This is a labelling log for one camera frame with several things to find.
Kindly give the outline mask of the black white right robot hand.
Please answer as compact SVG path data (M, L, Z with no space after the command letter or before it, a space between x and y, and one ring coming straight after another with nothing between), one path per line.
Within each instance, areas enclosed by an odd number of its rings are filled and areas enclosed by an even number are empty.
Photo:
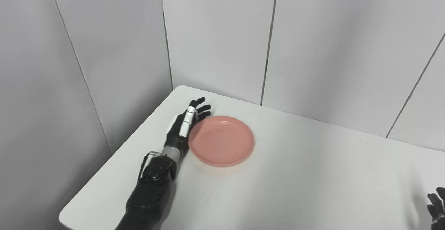
M431 230L445 229L445 188L437 187L436 193L428 193L427 210L432 218Z

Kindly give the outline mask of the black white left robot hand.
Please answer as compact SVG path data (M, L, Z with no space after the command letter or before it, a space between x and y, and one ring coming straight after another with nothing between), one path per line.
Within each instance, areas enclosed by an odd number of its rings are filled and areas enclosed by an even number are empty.
M188 136L191 129L200 121L211 115L211 105L202 105L205 97L191 100L188 108L174 119L170 130L167 132L165 147L179 150L181 154L187 152Z

